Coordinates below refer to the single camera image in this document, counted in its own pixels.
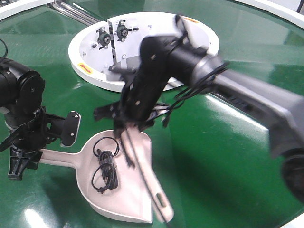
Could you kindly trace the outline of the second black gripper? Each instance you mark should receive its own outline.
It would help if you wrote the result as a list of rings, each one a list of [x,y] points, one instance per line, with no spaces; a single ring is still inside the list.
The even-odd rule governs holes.
[[[25,169],[36,170],[46,145],[61,137],[66,118],[46,113],[40,107],[34,118],[21,124],[0,144],[0,151],[10,147],[8,178],[21,181]]]

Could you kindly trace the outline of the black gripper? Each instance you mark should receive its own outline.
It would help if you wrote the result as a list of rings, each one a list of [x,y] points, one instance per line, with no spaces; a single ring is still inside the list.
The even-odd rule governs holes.
[[[168,114],[169,111],[170,106],[166,103],[132,106],[131,104],[117,101],[95,108],[93,116],[96,121],[103,118],[113,119],[115,133],[122,133],[128,126],[134,126],[142,132],[154,126],[155,119]]]

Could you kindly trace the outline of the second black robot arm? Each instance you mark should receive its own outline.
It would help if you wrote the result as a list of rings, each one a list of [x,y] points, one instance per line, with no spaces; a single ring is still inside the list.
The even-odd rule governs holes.
[[[20,181],[26,168],[37,169],[41,149],[61,137],[65,118],[47,113],[44,89],[39,72],[9,58],[0,61],[0,112],[9,130],[0,150],[10,149],[10,180]]]

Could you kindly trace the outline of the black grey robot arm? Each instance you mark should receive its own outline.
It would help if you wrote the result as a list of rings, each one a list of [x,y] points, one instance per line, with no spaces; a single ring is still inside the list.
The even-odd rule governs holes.
[[[136,70],[110,69],[125,80],[118,102],[94,110],[94,118],[111,118],[120,136],[128,124],[144,130],[160,115],[169,117],[186,99],[213,93],[268,129],[272,157],[283,156],[281,174],[289,190],[304,199],[304,98],[228,69],[217,55],[194,47],[181,16],[181,35],[147,36],[140,43]]]

